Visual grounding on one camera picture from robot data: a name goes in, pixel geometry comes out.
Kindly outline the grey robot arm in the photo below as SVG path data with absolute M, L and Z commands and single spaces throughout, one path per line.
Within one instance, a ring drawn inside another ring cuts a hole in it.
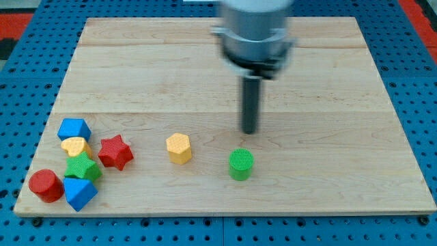
M 222 56 L 244 77 L 273 79 L 287 65 L 294 39 L 288 15 L 293 0 L 222 0 L 212 33 Z

